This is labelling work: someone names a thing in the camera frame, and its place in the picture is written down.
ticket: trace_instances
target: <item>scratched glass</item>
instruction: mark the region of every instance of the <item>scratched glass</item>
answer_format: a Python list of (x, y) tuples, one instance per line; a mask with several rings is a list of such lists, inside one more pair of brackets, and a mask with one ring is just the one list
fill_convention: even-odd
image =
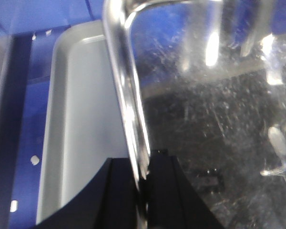
[(157, 7), (131, 36), (150, 148), (225, 228), (286, 229), (286, 0)]

